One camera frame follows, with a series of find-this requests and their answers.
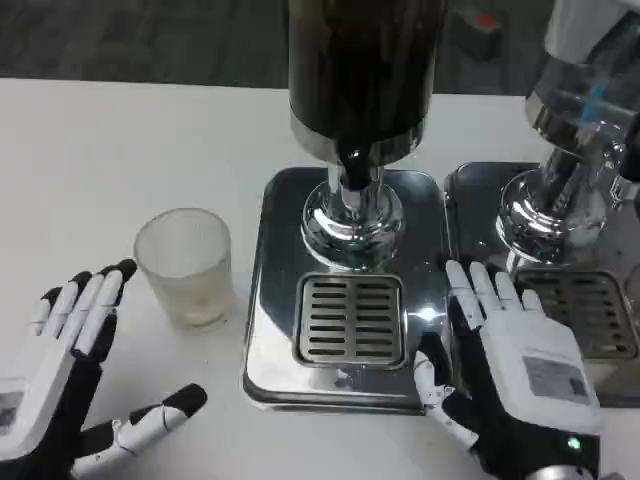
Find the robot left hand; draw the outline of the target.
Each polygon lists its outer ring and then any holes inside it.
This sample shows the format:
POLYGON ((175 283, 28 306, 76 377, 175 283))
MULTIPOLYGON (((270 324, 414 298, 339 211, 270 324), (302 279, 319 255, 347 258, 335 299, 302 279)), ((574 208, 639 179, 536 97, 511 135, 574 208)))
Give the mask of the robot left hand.
POLYGON ((88 479, 138 457, 206 404, 206 391, 191 383, 84 426, 136 271, 132 259, 81 271, 38 300, 27 337, 1 364, 2 478, 88 479))

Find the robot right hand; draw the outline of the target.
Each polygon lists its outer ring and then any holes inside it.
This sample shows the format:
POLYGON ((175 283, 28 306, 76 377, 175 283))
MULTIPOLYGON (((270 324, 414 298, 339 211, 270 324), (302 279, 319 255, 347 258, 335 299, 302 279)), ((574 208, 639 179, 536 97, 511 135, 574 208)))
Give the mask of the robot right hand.
POLYGON ((538 294, 478 261, 444 265, 463 386, 440 338, 422 336, 413 377, 425 414, 495 479, 596 479, 600 403, 570 328, 538 294))

